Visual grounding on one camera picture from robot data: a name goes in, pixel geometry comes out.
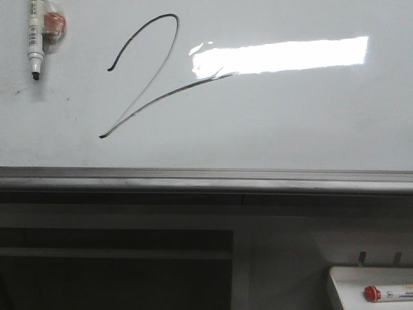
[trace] white marker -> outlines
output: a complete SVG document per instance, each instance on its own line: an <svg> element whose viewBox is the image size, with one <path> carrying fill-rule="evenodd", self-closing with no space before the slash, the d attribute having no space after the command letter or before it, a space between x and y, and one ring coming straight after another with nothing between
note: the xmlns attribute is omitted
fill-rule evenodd
<svg viewBox="0 0 413 310"><path fill-rule="evenodd" d="M413 284L368 286L364 296L369 302L411 302Z"/></svg>
<svg viewBox="0 0 413 310"><path fill-rule="evenodd" d="M28 59L32 66L33 78L37 81L45 53L43 52L43 4L42 0L29 0L29 36L28 36Z"/></svg>

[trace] red marker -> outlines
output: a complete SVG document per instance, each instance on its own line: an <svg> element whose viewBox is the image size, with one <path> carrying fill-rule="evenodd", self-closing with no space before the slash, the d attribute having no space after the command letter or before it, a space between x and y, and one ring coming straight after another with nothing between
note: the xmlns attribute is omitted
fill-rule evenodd
<svg viewBox="0 0 413 310"><path fill-rule="evenodd" d="M369 302L411 302L413 284L368 286L364 296Z"/></svg>

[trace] white surface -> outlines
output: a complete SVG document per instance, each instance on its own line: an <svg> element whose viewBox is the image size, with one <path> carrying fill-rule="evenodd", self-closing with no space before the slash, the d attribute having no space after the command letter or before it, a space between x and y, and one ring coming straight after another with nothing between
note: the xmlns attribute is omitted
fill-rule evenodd
<svg viewBox="0 0 413 310"><path fill-rule="evenodd" d="M26 1L1 3L0 165L413 170L409 0L60 2L68 33L38 83ZM173 19L147 28L106 69L165 13L180 17L177 44L135 109L215 74L228 51L245 61L222 67L240 75L166 98L99 139L162 62ZM326 59L324 42L338 53L334 42L361 37L364 57L359 44ZM200 74L195 57L209 50L226 56L204 60L209 73Z"/></svg>
<svg viewBox="0 0 413 310"><path fill-rule="evenodd" d="M330 270L330 279L344 310L413 309L413 302L371 303L363 296L364 288L370 285L412 283L413 269L411 268L333 267Z"/></svg>

